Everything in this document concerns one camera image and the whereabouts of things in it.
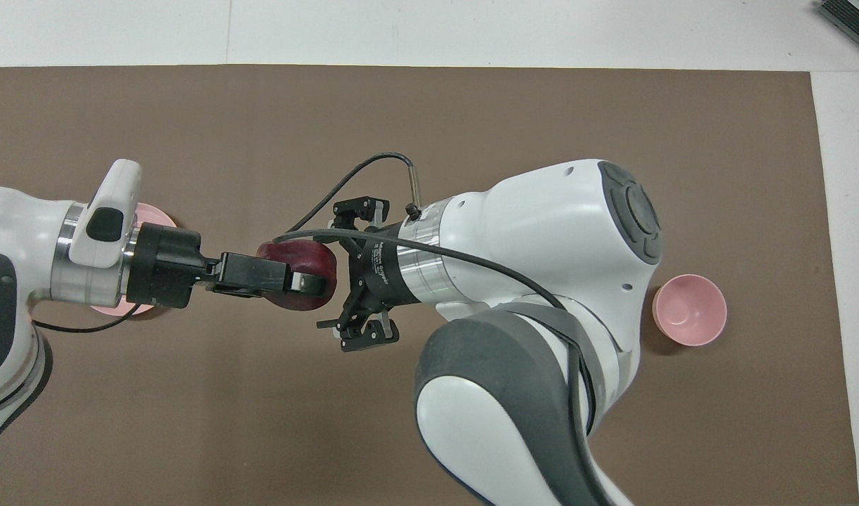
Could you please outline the pink plate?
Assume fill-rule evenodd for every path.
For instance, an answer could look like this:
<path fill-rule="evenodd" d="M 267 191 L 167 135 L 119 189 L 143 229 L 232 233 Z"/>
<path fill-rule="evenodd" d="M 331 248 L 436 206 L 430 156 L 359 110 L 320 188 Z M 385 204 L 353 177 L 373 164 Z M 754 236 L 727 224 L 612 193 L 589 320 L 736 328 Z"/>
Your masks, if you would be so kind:
<path fill-rule="evenodd" d="M 160 210 L 160 208 L 139 202 L 135 210 L 133 226 L 135 228 L 139 228 L 141 224 L 146 222 L 174 228 L 178 227 L 178 224 L 176 224 L 176 222 L 173 221 L 166 212 Z M 126 298 L 121 296 L 116 307 L 92 306 L 91 308 L 105 315 L 120 317 L 125 313 L 128 313 L 128 311 L 133 308 L 133 302 L 127 302 Z"/>

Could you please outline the pink bowl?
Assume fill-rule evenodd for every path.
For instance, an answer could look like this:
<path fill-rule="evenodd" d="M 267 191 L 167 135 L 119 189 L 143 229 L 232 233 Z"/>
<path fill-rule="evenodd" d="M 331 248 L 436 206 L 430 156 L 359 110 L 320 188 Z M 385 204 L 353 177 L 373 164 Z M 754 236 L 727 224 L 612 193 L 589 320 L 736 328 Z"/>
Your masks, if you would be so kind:
<path fill-rule="evenodd" d="M 652 317 L 657 329 L 673 342 L 704 346 L 725 330 L 728 305 L 715 282 L 698 273 L 683 273 L 657 289 Z"/>

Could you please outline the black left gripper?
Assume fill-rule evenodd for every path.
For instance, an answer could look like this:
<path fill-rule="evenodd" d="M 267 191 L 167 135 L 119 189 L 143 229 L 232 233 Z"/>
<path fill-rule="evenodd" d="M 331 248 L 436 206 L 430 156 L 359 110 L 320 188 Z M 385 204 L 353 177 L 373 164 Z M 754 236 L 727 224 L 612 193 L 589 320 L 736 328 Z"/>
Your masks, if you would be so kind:
<path fill-rule="evenodd" d="M 125 298 L 133 304 L 184 309 L 198 282 L 214 278 L 215 292 L 240 297 L 269 294 L 326 295 L 326 278 L 294 271 L 281 261 L 224 253 L 220 261 L 200 251 L 201 236 L 186 228 L 141 225 Z"/>

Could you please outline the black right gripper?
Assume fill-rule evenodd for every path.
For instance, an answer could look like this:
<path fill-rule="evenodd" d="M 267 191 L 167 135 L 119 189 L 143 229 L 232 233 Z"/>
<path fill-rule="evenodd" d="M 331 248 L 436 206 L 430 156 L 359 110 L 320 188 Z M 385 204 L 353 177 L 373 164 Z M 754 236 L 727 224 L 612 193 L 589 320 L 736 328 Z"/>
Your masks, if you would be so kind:
<path fill-rule="evenodd" d="M 377 231 L 379 239 L 356 239 L 360 252 L 352 255 L 356 278 L 364 281 L 366 295 L 349 295 L 342 312 L 333 320 L 317 322 L 318 329 L 330 329 L 339 339 L 342 352 L 355 352 L 400 340 L 397 324 L 388 317 L 391 308 L 417 304 L 419 299 L 410 291 L 398 265 L 398 246 L 387 241 L 398 239 L 402 223 L 381 228 L 388 218 L 388 201 L 374 197 L 359 197 L 333 204 L 335 218 L 330 228 L 355 230 L 362 220 Z"/>

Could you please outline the dark red apple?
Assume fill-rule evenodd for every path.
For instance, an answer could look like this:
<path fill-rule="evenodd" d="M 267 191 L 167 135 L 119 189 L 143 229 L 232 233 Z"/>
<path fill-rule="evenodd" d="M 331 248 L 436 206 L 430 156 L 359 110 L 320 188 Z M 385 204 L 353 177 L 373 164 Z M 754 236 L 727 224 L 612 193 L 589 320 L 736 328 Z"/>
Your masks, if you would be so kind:
<path fill-rule="evenodd" d="M 279 244 L 265 242 L 255 255 L 280 261 L 290 266 L 295 273 L 310 273 L 326 279 L 323 296 L 297 294 L 297 292 L 269 292 L 263 295 L 272 304 L 292 311 L 312 311 L 323 307 L 335 294 L 337 286 L 337 261 L 335 254 L 326 245 L 313 240 L 288 240 Z"/>

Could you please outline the brown table mat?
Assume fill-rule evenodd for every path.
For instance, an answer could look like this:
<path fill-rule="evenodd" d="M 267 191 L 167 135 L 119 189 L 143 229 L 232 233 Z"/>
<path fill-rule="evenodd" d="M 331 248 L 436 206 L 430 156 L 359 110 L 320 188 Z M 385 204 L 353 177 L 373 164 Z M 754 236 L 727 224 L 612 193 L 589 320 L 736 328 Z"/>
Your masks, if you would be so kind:
<path fill-rule="evenodd" d="M 423 199 L 577 158 L 634 174 L 652 280 L 711 278 L 701 348 L 645 313 L 640 372 L 592 438 L 638 504 L 859 502 L 811 78 L 794 72 L 162 66 L 0 68 L 0 185 L 88 199 L 117 158 L 141 199 L 252 254 L 374 153 Z M 0 506 L 477 506 L 419 439 L 414 372 L 443 319 L 345 353 L 313 313 L 198 290 L 90 335 L 0 436 Z"/>

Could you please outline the dark ribbed device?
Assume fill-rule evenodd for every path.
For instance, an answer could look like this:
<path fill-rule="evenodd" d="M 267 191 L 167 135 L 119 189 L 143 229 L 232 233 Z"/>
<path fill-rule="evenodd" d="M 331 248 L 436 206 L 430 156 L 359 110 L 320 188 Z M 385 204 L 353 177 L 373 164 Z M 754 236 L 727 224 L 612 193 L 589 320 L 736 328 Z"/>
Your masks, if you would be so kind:
<path fill-rule="evenodd" d="M 815 9 L 859 45 L 859 0 L 817 0 Z"/>

